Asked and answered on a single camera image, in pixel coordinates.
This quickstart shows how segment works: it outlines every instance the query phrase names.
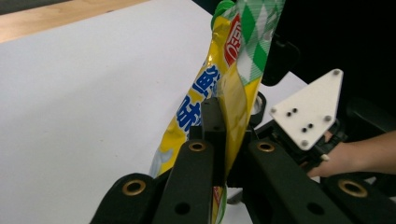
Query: bolt hole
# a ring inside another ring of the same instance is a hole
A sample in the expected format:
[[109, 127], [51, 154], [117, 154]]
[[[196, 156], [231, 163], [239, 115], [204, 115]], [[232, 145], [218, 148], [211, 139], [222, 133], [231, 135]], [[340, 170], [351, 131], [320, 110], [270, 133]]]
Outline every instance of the bolt hole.
[[205, 150], [205, 145], [202, 143], [191, 143], [189, 149], [191, 151], [203, 151]]
[[308, 210], [315, 215], [324, 215], [324, 209], [317, 203], [309, 203], [306, 208], [308, 208]]
[[128, 181], [122, 187], [122, 192], [127, 196], [135, 196], [143, 192], [146, 188], [146, 183], [142, 180], [136, 179]]
[[275, 149], [272, 145], [270, 145], [268, 143], [259, 143], [257, 145], [257, 148], [264, 152], [272, 152]]
[[186, 215], [190, 212], [190, 205], [187, 203], [178, 203], [175, 206], [175, 212], [179, 215]]
[[368, 194], [367, 190], [362, 185], [352, 180], [340, 179], [338, 181], [338, 186], [343, 192], [354, 197], [365, 198]]

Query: snack bag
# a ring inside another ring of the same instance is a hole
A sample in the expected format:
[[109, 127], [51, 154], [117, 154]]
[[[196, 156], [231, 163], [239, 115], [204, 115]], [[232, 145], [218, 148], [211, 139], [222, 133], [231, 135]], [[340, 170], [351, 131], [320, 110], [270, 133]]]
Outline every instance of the snack bag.
[[[201, 123], [201, 102], [218, 97], [227, 128], [225, 172], [230, 172], [248, 126], [271, 40], [284, 0], [223, 0], [213, 16], [212, 40], [205, 62], [166, 129], [151, 164], [156, 177], [173, 167], [189, 138], [190, 126]], [[220, 223], [226, 188], [213, 188], [212, 223]]]

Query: wooden floor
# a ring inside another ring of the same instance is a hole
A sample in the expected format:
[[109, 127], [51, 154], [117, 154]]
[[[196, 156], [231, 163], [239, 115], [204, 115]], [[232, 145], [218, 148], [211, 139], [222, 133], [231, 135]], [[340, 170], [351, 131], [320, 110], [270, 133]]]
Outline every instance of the wooden floor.
[[148, 0], [72, 0], [0, 16], [0, 43]]

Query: red logo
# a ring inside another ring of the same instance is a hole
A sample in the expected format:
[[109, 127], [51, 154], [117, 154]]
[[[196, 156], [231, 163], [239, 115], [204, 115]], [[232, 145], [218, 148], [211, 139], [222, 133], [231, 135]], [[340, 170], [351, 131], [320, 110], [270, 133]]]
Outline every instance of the red logo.
[[231, 65], [233, 62], [235, 62], [240, 46], [241, 22], [239, 20], [239, 15], [236, 15], [231, 23], [231, 32], [228, 35], [227, 42], [224, 46], [225, 60], [227, 61], [228, 65]]
[[215, 198], [216, 205], [220, 204], [219, 187], [213, 187], [213, 196]]

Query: yellow snack bag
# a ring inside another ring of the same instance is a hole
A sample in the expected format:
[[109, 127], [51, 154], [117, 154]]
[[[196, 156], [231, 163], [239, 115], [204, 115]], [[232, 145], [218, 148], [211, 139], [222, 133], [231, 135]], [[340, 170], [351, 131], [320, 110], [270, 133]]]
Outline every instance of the yellow snack bag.
[[[248, 126], [262, 80], [271, 40], [284, 0], [231, 0], [219, 3], [212, 19], [212, 40], [205, 62], [166, 129], [150, 168], [156, 177], [173, 167], [189, 138], [190, 126], [201, 123], [201, 102], [218, 97], [227, 129], [225, 172], [230, 172]], [[220, 223], [226, 188], [213, 188], [212, 223]]]

